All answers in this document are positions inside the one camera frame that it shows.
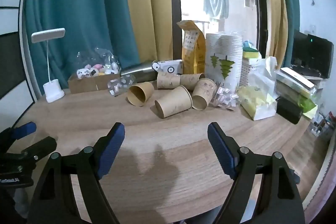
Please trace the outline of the teal curtain left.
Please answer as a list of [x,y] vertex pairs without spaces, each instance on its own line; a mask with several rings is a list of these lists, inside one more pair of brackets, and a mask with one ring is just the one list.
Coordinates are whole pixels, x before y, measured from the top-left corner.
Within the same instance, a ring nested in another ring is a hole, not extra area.
[[78,52],[94,48],[110,50],[122,68],[139,63],[127,0],[25,0],[25,23],[29,35],[66,30],[61,39],[29,45],[39,86],[58,79],[66,88]]

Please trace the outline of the white bag with yellow cloths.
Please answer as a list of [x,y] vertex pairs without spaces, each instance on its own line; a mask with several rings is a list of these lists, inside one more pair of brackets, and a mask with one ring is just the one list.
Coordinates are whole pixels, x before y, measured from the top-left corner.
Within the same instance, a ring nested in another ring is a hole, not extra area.
[[240,104],[254,121],[275,116],[277,110],[276,57],[260,59],[238,88]]

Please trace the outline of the stainless steel bottle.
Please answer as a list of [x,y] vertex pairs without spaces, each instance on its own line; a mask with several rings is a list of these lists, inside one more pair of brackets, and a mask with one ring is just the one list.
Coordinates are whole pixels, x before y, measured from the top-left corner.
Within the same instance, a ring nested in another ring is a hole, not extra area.
[[131,75],[135,77],[138,83],[150,82],[157,79],[157,71],[152,67],[152,61],[146,61],[138,65],[132,65],[130,67],[121,69],[121,76]]

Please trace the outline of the white perforated basket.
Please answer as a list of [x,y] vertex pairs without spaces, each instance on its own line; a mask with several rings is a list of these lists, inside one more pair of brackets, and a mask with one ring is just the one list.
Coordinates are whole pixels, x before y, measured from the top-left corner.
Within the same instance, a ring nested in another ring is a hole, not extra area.
[[248,75],[250,72],[255,71],[261,63],[261,58],[242,59],[240,86],[248,85]]

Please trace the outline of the yellow curtain right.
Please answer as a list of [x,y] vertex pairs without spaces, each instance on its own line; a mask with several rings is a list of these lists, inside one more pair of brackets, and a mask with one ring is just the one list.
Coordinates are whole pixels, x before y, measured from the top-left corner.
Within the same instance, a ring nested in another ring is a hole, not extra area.
[[288,13],[285,0],[270,0],[270,40],[268,55],[276,57],[281,68],[288,43]]

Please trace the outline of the black monitor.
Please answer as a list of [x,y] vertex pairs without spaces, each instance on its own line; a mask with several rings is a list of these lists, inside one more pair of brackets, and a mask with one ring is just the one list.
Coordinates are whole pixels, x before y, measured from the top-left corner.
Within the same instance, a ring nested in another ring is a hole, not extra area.
[[303,76],[330,77],[334,44],[311,34],[294,32],[291,69]]

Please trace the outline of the bagged white cup stack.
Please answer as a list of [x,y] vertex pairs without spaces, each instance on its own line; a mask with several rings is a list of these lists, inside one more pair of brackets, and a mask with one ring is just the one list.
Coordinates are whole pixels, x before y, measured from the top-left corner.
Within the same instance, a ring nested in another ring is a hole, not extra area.
[[205,76],[217,86],[236,90],[243,58],[243,38],[237,33],[206,34]]

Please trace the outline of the yellow curtain left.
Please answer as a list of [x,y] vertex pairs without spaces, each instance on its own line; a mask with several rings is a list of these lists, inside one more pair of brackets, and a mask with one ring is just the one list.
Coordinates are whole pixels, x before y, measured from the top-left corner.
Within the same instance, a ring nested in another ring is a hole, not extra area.
[[127,0],[141,61],[173,58],[171,0]]

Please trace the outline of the yellow curtain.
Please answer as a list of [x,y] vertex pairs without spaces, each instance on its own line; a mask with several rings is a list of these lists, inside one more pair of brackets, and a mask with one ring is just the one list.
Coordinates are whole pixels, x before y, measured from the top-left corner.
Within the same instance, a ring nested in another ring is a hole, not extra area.
[[141,61],[173,58],[171,0],[127,0]]
[[268,55],[276,57],[281,68],[288,43],[288,13],[285,0],[270,0],[270,40]]

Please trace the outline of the yellow green sponge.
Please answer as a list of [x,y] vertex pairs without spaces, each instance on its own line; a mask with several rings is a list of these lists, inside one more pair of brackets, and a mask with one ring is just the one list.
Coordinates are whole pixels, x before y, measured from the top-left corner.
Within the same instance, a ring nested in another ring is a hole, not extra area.
[[245,59],[261,59],[261,53],[253,47],[253,44],[246,40],[243,42],[243,58]]

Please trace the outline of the brown paper cup printed right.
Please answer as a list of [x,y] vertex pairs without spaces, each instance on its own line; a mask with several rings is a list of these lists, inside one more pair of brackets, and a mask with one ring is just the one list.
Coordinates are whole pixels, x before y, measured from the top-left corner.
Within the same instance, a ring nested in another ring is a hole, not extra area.
[[211,102],[215,92],[217,91],[217,85],[211,79],[200,79],[192,93],[193,108],[196,110],[205,110]]

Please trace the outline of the stack of boxes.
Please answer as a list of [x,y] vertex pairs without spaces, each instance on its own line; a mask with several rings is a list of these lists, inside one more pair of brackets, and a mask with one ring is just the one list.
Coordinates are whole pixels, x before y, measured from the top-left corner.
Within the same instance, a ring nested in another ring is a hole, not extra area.
[[315,85],[311,89],[305,87],[302,83],[292,78],[290,75],[279,70],[276,72],[276,92],[278,95],[295,103],[302,108],[303,115],[307,119],[312,120],[318,110],[318,104],[316,103],[316,91]]

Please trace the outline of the brown cardboard box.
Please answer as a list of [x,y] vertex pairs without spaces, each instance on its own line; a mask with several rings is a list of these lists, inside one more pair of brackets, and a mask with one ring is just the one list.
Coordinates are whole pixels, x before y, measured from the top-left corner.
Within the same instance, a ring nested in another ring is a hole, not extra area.
[[119,74],[111,74],[78,79],[76,75],[72,75],[68,79],[68,86],[72,94],[107,90],[108,82],[114,79],[118,79],[119,77]]

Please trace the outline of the yellow paper bag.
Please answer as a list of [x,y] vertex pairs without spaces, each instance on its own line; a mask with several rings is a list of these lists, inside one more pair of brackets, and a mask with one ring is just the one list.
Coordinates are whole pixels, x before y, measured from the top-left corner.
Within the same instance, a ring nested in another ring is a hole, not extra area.
[[206,41],[203,32],[192,20],[182,20],[177,25],[184,32],[182,44],[183,73],[204,73]]

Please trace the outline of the clear bag of wrapped candies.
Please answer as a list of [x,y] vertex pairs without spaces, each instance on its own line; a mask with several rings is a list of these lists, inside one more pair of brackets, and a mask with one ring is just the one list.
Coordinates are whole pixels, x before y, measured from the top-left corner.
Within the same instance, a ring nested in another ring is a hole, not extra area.
[[235,111],[240,105],[239,96],[233,93],[229,88],[218,87],[210,102],[211,106],[216,108]]

